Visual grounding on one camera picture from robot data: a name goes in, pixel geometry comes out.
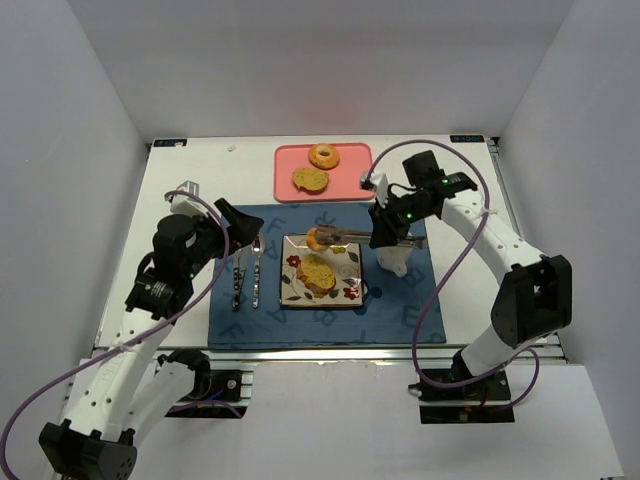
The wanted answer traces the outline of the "metal serving tongs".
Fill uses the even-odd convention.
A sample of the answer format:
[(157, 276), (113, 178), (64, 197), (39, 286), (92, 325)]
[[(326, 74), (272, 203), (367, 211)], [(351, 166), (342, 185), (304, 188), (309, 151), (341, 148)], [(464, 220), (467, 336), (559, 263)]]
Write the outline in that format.
[[(333, 244), (331, 246), (343, 246), (351, 243), (367, 244), (369, 246), (372, 232), (358, 231), (329, 225), (320, 225), (320, 227), (325, 227), (332, 231)], [(427, 238), (425, 236), (408, 236), (401, 239), (397, 246), (409, 247), (417, 250), (424, 249), (427, 246)]]

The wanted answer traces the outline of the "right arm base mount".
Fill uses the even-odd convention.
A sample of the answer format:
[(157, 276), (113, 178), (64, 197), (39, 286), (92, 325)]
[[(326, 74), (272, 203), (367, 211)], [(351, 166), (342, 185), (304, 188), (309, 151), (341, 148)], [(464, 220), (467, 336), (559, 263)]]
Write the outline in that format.
[(418, 399), (420, 421), (424, 425), (515, 422), (504, 371), (457, 389), (439, 389), (419, 380), (410, 384), (408, 391)]

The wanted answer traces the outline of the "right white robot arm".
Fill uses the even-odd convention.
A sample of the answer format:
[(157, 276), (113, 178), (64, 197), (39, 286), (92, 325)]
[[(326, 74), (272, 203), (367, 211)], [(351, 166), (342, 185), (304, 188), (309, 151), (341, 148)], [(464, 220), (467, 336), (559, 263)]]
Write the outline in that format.
[(528, 244), (490, 209), (486, 182), (479, 175), (447, 174), (432, 151), (402, 163), (410, 184), (397, 196), (383, 173), (368, 171), (360, 186), (375, 195), (369, 208), (373, 231), (369, 240), (379, 266), (399, 277), (423, 239), (410, 226), (436, 217), (461, 235), (463, 256), (476, 252), (494, 275), (499, 290), (489, 327), (456, 353), (449, 382), (441, 389), (464, 388), (493, 375), (539, 339), (567, 327), (572, 320), (572, 267), (562, 255), (547, 256)]

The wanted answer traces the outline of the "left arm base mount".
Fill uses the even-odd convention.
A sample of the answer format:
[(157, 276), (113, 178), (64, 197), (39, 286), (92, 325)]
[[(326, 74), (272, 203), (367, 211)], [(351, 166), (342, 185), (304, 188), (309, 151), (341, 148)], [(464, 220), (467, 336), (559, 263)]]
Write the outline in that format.
[(170, 408), (166, 417), (187, 419), (240, 419), (248, 409), (253, 373), (236, 366), (204, 367), (205, 353), (194, 349), (159, 354), (154, 374), (169, 361), (186, 360), (195, 365), (194, 387)]

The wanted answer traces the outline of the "round bread roll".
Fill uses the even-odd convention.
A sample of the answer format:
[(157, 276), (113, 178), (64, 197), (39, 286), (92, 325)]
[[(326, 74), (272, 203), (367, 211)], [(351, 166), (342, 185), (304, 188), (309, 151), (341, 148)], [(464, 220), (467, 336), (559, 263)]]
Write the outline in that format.
[(306, 245), (313, 252), (324, 252), (333, 244), (332, 231), (325, 227), (311, 228), (306, 235)]

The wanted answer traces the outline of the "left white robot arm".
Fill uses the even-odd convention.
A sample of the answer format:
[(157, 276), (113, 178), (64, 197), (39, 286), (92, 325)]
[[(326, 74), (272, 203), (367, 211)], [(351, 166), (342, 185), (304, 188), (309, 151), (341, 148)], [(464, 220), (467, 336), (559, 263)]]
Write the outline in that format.
[(109, 349), (93, 363), (92, 382), (58, 424), (46, 424), (39, 445), (52, 469), (70, 479), (127, 479), (137, 448), (182, 400), (214, 402), (208, 356), (181, 348), (161, 359), (147, 384), (141, 381), (158, 347), (187, 312), (194, 279), (212, 260), (247, 247), (263, 220), (225, 199), (207, 205), (193, 194), (169, 195), (152, 249), (140, 261), (125, 314)]

